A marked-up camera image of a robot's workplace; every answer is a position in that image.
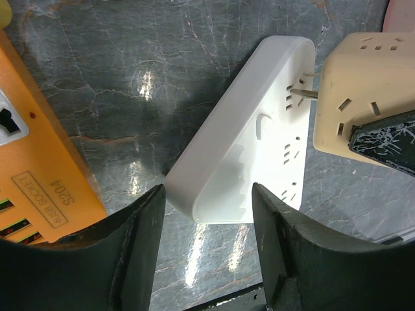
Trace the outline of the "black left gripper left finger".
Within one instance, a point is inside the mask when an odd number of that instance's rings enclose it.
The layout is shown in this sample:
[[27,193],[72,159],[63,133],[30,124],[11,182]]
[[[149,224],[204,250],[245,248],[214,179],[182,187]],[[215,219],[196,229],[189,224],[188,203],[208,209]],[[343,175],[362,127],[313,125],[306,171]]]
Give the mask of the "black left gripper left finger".
[[163,185],[54,243],[1,241],[2,310],[148,310],[165,215]]

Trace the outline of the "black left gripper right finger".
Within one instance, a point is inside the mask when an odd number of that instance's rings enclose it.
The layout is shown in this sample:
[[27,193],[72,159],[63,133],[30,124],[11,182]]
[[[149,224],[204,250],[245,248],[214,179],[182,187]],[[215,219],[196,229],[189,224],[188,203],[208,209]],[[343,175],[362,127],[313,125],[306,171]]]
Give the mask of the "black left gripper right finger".
[[257,250],[273,310],[413,310],[414,244],[384,245],[331,229],[258,183]]

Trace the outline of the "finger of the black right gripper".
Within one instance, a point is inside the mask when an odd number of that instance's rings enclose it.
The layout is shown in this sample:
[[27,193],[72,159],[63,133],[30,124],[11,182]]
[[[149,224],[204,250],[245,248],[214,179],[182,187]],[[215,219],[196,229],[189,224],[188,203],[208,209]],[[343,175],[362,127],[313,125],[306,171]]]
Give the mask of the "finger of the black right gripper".
[[414,176],[414,111],[354,126],[351,152]]

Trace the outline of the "beige cube socket adapter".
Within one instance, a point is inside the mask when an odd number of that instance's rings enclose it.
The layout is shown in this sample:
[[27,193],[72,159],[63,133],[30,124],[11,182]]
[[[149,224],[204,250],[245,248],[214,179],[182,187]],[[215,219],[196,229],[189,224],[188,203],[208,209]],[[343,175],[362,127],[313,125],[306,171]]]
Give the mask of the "beige cube socket adapter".
[[318,91],[294,87],[290,92],[317,101],[317,150],[374,164],[349,149],[351,132],[414,109],[414,33],[350,34],[326,58]]

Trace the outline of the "orange power strip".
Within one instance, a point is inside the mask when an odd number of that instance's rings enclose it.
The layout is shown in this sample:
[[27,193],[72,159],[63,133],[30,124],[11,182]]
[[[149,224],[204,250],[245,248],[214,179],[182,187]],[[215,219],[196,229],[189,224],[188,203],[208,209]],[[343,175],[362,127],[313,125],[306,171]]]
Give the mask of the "orange power strip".
[[55,242],[106,216],[95,178],[1,35],[1,238]]

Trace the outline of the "pink round power strip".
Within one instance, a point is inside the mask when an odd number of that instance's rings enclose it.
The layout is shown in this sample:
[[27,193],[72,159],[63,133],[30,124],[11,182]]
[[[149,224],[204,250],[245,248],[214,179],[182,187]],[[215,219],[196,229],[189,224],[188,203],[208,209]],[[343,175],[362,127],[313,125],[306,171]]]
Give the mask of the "pink round power strip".
[[383,32],[414,32],[415,0],[389,0]]

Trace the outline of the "white triangular power strip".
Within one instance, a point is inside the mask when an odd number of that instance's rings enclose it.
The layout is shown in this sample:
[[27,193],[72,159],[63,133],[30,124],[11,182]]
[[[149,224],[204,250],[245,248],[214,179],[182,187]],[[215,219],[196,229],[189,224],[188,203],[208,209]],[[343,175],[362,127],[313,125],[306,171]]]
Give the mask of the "white triangular power strip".
[[302,203],[313,86],[314,43],[261,41],[170,169],[167,203],[199,224],[253,220],[252,187],[294,209]]

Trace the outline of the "yellow cube socket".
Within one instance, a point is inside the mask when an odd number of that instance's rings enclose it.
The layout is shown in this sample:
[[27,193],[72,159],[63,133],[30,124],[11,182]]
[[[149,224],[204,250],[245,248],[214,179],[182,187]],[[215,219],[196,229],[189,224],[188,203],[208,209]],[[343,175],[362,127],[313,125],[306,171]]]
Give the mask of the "yellow cube socket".
[[0,0],[0,29],[5,28],[12,20],[12,9],[7,0]]

